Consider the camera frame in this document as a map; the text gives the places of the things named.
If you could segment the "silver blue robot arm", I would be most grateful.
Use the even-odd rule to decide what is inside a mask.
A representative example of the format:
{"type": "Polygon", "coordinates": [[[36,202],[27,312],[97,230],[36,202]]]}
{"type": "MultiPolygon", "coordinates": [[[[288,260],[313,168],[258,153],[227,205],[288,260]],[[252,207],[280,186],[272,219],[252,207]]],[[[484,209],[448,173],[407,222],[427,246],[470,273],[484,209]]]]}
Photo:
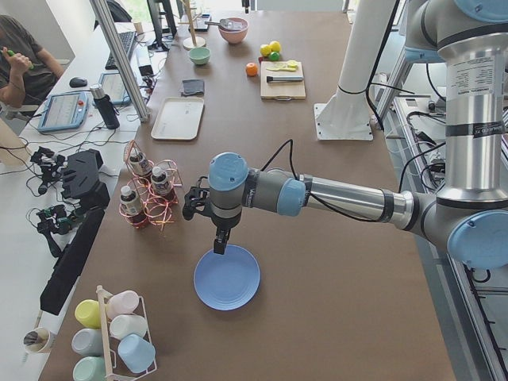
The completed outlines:
{"type": "Polygon", "coordinates": [[[436,194],[361,187],[293,171],[250,168],[233,152],[210,162],[208,187],[186,194],[183,216],[209,217],[214,251],[223,253],[245,207],[295,216],[305,207],[357,221],[389,222],[474,269],[507,263],[507,193],[499,185],[503,73],[507,59],[504,1],[412,1],[406,55],[442,58],[447,66],[445,181],[436,194]]]}

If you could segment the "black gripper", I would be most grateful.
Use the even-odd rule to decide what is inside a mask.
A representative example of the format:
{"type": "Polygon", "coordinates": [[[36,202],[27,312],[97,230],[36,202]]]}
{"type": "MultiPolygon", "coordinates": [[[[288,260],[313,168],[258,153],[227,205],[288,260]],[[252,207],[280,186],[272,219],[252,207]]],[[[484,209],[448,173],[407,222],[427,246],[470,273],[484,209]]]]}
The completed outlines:
{"type": "MultiPolygon", "coordinates": [[[[183,218],[190,221],[195,214],[210,217],[210,189],[193,186],[184,196],[183,218]]],[[[214,238],[214,253],[224,255],[229,241],[229,229],[217,227],[214,238]]]]}

